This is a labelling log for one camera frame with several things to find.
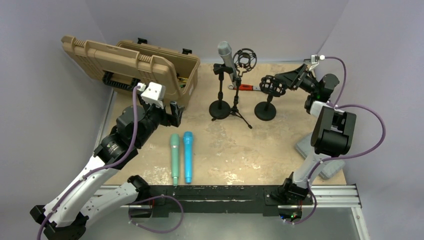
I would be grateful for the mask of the black round-base shock-mount stand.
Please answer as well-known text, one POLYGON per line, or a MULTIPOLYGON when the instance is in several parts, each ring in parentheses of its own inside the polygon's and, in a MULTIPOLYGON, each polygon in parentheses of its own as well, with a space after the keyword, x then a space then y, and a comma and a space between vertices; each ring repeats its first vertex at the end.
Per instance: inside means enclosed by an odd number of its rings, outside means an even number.
POLYGON ((255 116, 262 121, 271 121, 276 117, 277 110, 272 104, 273 98, 279 98, 286 94, 287 84, 272 75, 261 78, 260 91, 267 95, 266 101, 259 102, 254 108, 255 116))

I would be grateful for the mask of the blue microphone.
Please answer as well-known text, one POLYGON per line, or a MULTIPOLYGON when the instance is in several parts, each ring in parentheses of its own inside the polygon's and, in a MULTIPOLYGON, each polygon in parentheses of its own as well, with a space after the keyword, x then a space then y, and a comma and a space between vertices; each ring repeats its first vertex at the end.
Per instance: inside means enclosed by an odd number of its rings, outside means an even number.
POLYGON ((193 178, 193 133, 191 131, 184 132, 182 139, 184 145, 184 179, 186 184, 191 184, 193 178))

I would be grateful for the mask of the green microphone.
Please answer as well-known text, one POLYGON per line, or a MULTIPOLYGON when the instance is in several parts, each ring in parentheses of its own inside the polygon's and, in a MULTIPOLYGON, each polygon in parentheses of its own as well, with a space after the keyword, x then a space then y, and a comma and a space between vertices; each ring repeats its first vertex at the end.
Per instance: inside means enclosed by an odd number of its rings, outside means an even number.
POLYGON ((171 178, 174 187, 178 185, 180 176, 180 136, 173 133, 170 136, 170 150, 171 150, 171 178))

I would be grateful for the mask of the black tripod shock-mount stand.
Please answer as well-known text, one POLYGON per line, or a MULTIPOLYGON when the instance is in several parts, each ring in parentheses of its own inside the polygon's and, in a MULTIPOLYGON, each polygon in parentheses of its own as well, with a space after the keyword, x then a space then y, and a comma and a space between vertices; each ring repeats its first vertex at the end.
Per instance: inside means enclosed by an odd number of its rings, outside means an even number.
POLYGON ((236 81, 237 89, 233 98, 233 106, 230 106, 230 115, 241 118, 242 120, 244 120, 244 122, 246 122, 249 129, 252 129, 253 127, 247 122, 247 120, 245 120, 245 118, 241 115, 238 109, 240 91, 239 87, 242 84, 243 74, 248 73, 255 68, 257 64, 257 55, 250 48, 242 48, 234 54, 233 60, 235 61, 234 64, 237 71, 238 79, 236 81))

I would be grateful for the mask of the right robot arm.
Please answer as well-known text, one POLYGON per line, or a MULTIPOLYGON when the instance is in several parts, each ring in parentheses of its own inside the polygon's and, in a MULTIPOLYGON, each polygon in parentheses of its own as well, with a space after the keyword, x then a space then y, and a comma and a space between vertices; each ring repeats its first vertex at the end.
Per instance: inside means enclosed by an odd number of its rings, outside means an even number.
POLYGON ((302 165, 287 177, 283 184, 270 194, 288 204, 304 200, 310 187, 326 166, 325 159, 346 155, 351 148, 357 116, 330 105, 329 98, 340 83, 338 77, 328 73, 317 80, 306 64, 275 74, 285 89, 302 89, 309 95, 304 108, 316 117, 310 138, 310 152, 302 165))

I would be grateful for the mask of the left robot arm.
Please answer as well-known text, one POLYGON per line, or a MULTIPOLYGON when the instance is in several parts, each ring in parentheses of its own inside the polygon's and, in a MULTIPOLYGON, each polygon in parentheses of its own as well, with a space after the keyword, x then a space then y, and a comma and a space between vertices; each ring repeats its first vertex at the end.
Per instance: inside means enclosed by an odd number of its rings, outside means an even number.
POLYGON ((38 237, 49 240, 78 240, 89 227, 114 210, 136 203, 154 203, 164 195, 152 191, 139 175, 133 175, 117 188, 95 197, 97 190, 117 174, 147 142, 159 126, 178 127, 184 108, 170 103, 167 113, 157 104, 127 107, 116 125, 94 150, 78 176, 55 199, 30 210, 40 225, 38 237))

